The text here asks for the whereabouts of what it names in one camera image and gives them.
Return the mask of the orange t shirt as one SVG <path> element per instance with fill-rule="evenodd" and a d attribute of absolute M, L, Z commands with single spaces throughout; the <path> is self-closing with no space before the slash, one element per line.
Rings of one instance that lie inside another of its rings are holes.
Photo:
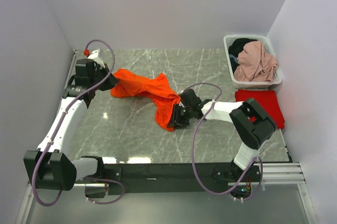
<path fill-rule="evenodd" d="M 149 98 L 156 106 L 156 123 L 166 131 L 174 131 L 174 127 L 169 126 L 169 121 L 174 105 L 179 104 L 181 98 L 171 89 L 163 73 L 150 79 L 136 75 L 127 69 L 119 69 L 114 76 L 118 79 L 118 84 L 110 90 L 112 97 L 120 99 Z"/>

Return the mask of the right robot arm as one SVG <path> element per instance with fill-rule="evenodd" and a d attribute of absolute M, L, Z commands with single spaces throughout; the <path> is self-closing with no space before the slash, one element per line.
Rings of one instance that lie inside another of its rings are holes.
<path fill-rule="evenodd" d="M 239 102 L 201 100 L 193 89 L 185 90 L 179 97 L 181 101 L 173 105 L 167 126 L 185 128 L 190 125 L 190 119 L 202 118 L 232 123 L 242 143 L 231 162 L 231 175 L 236 181 L 245 180 L 250 174 L 250 162 L 259 155 L 264 142 L 276 130 L 274 120 L 253 98 Z"/>

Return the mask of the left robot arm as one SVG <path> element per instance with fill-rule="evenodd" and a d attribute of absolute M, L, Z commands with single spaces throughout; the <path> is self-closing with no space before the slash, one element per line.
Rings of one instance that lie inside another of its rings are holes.
<path fill-rule="evenodd" d="M 47 136 L 36 150 L 24 155 L 24 165 L 33 187 L 69 191 L 82 178 L 88 177 L 94 183 L 105 178 L 101 157 L 83 156 L 71 161 L 67 155 L 95 92 L 110 90 L 117 83 L 101 58 L 89 56 L 76 61 L 75 73 L 63 90 L 60 109 Z"/>

